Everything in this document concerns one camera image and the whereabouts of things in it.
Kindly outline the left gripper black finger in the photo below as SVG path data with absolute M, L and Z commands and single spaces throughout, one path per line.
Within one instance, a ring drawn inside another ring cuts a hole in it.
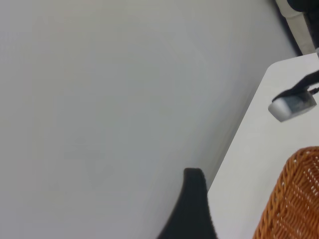
M 183 184 L 176 205 L 159 239 L 216 239 L 210 215 L 205 176 L 199 168 L 183 171 Z

